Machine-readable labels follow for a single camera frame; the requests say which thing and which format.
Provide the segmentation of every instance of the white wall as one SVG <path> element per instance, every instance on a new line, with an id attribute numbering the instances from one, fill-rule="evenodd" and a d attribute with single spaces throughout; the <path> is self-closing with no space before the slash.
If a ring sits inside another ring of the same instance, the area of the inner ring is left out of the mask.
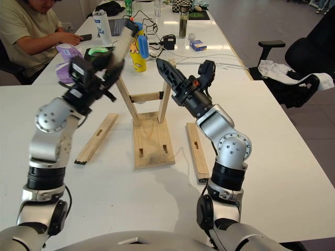
<path id="1" fill-rule="evenodd" d="M 101 0 L 62 0 L 56 2 L 53 11 L 61 22 L 72 23 L 74 31 L 86 20 L 86 16 L 91 13 Z"/>

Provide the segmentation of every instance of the man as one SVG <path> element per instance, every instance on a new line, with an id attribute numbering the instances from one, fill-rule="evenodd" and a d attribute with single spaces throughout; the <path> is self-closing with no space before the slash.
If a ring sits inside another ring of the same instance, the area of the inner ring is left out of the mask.
<path id="1" fill-rule="evenodd" d="M 316 14 L 319 14 L 322 11 L 322 8 L 324 7 L 325 3 L 326 0 L 320 0 L 318 2 L 318 9 L 316 11 Z M 335 5 L 335 0 L 330 0 L 328 3 L 329 3 L 328 10 L 325 12 L 325 14 L 327 14 L 327 12 Z"/>
<path id="2" fill-rule="evenodd" d="M 61 0 L 0 0 L 0 39 L 10 61 L 36 79 L 57 54 L 55 45 L 78 45 L 82 39 L 64 32 L 51 9 Z"/>

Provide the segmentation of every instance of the desk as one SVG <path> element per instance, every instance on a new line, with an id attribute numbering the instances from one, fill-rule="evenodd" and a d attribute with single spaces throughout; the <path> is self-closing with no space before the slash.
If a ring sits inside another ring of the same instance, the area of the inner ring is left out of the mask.
<path id="1" fill-rule="evenodd" d="M 224 74 L 217 72 L 209 92 L 253 144 L 243 183 L 242 223 L 278 242 L 334 237 L 335 190 L 299 133 L 263 82 L 221 82 Z M 158 72 L 152 72 L 152 78 L 140 78 L 127 87 L 131 93 L 154 92 L 162 88 L 162 79 L 156 79 Z M 93 104 L 93 112 L 74 135 L 65 178 L 73 208 L 65 229 L 49 239 L 46 250 L 127 230 L 174 231 L 205 242 L 196 224 L 196 203 L 203 186 L 196 182 L 185 130 L 194 119 L 170 100 L 166 119 L 176 164 L 135 171 L 131 116 L 117 88 L 111 91 L 118 101 L 112 104 L 104 97 Z M 58 85 L 0 87 L 2 229 L 15 224 L 35 112 L 64 92 Z M 153 105 L 159 102 L 137 107 L 147 112 Z M 75 165 L 78 153 L 108 112 L 119 114 L 116 124 L 90 162 Z M 211 172 L 213 150 L 202 134 L 200 140 Z"/>
<path id="2" fill-rule="evenodd" d="M 146 13 L 149 17 L 154 17 L 154 8 L 153 3 L 139 3 L 134 2 L 135 9 L 141 9 L 144 13 Z M 110 17 L 110 19 L 115 18 L 122 18 L 122 16 L 125 14 L 125 12 L 122 12 L 118 14 L 115 17 Z M 197 62 L 202 63 L 205 59 L 203 56 L 207 55 L 213 55 L 213 54 L 228 54 L 231 56 L 216 56 L 208 58 L 210 60 L 214 60 L 217 63 L 229 63 L 229 64 L 237 64 L 242 65 L 240 61 L 236 59 L 236 54 L 234 53 L 233 49 L 231 48 L 229 42 L 221 32 L 220 28 L 215 23 L 213 17 L 209 14 L 210 20 L 189 20 L 187 25 L 187 35 L 189 33 L 195 33 L 197 35 L 197 39 L 200 39 L 207 45 L 206 51 L 200 51 L 195 52 L 192 48 L 189 47 L 189 40 L 188 39 L 180 39 L 178 38 L 179 33 L 179 14 L 173 13 L 171 10 L 171 6 L 167 6 L 165 8 L 162 8 L 162 15 L 160 18 L 157 18 L 154 20 L 158 24 L 159 30 L 158 30 L 158 36 L 162 37 L 163 35 L 168 34 L 175 34 L 177 36 L 177 42 L 175 50 L 171 51 L 174 54 L 177 55 L 183 55 L 183 56 L 197 56 L 201 57 L 198 59 L 190 59 L 188 61 L 184 62 Z M 135 21 L 142 22 L 143 15 L 139 13 L 135 17 Z M 93 35 L 92 40 L 81 42 L 79 47 L 83 50 L 83 52 L 86 51 L 87 48 L 91 48 L 94 46 L 102 46 L 102 41 L 100 38 L 97 37 L 97 30 L 96 25 L 93 21 L 92 17 L 89 17 L 84 24 L 79 28 L 79 30 L 76 32 L 78 35 L 84 35 L 91 33 Z M 150 35 L 149 36 L 150 41 L 158 41 L 157 36 Z M 164 51 L 161 55 L 161 58 L 163 59 L 170 59 L 170 58 L 179 58 L 181 57 L 172 55 L 170 51 Z M 55 73 L 55 68 L 57 64 L 63 63 L 63 58 L 58 54 L 51 63 L 46 67 L 46 69 L 41 73 L 41 75 L 36 79 L 34 82 L 34 85 L 54 85 L 58 83 L 58 79 Z M 198 72 L 198 65 L 192 65 L 191 67 L 181 65 L 180 69 L 191 69 L 193 74 L 196 74 Z M 149 61 L 147 63 L 147 69 L 150 70 L 156 70 L 156 63 L 154 61 Z M 122 73 L 122 77 L 127 83 L 127 76 L 130 76 L 128 78 L 131 81 L 136 80 L 135 77 L 150 77 L 149 73 L 150 71 L 146 71 L 143 73 L 136 73 L 132 66 L 132 61 L 130 55 L 127 55 L 126 57 L 126 66 Z M 223 81 L 235 81 L 235 80 L 250 80 L 250 77 L 247 72 L 241 69 L 233 69 L 228 68 L 228 70 L 225 70 L 224 77 L 222 79 Z"/>

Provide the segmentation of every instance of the man's hand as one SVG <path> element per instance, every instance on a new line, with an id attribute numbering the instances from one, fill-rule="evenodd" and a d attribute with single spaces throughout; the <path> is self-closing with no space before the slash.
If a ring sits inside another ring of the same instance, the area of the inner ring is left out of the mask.
<path id="1" fill-rule="evenodd" d="M 80 41 L 83 40 L 82 37 L 76 34 L 67 33 L 67 32 L 57 32 L 57 35 L 59 37 L 60 43 L 69 43 L 72 45 L 78 45 Z"/>

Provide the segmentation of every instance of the olive green t-shirt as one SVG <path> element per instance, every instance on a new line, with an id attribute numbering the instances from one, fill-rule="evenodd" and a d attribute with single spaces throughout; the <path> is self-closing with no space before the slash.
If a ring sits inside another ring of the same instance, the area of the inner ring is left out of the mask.
<path id="1" fill-rule="evenodd" d="M 42 69 L 57 54 L 55 47 L 28 55 L 16 41 L 22 37 L 41 38 L 54 33 L 62 24 L 50 9 L 41 14 L 23 0 L 0 0 L 0 39 L 10 61 L 23 66 L 27 77 Z"/>

